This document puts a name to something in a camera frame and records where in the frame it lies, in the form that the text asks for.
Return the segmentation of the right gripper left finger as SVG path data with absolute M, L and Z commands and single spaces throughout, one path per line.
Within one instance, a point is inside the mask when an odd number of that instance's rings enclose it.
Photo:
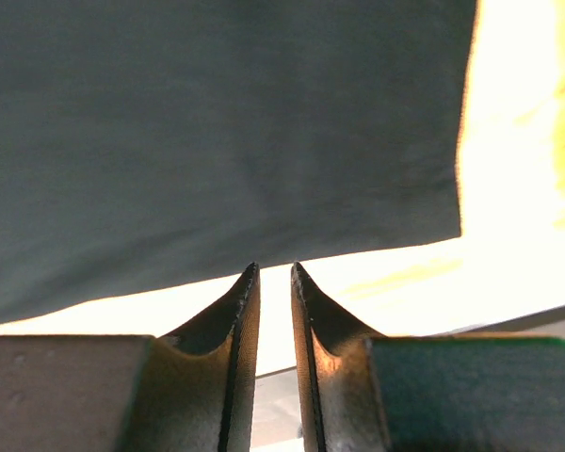
M 253 264 L 151 335 L 0 335 L 0 451 L 246 451 L 260 323 Z

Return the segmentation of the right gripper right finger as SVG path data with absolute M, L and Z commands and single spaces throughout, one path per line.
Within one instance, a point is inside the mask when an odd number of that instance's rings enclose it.
M 308 451 L 565 451 L 565 340 L 386 336 L 300 264 L 291 310 Z

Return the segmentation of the black t-shirt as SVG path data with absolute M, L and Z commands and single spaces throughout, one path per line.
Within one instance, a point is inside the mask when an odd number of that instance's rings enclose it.
M 472 1 L 0 1 L 0 323 L 460 233 Z

